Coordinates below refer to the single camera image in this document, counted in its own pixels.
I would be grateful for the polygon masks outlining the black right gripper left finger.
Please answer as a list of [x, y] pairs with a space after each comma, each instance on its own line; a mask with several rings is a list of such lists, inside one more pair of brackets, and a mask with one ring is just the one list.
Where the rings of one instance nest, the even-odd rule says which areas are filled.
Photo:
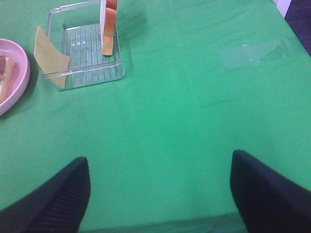
[[2, 233], [76, 233], [91, 193], [86, 157], [77, 157], [40, 187], [0, 212]]

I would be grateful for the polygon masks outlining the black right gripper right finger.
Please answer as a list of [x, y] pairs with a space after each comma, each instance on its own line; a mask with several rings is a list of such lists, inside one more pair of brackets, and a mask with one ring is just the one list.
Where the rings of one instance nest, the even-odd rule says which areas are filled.
[[311, 231], [311, 192], [246, 151], [233, 152], [230, 190], [248, 232]]

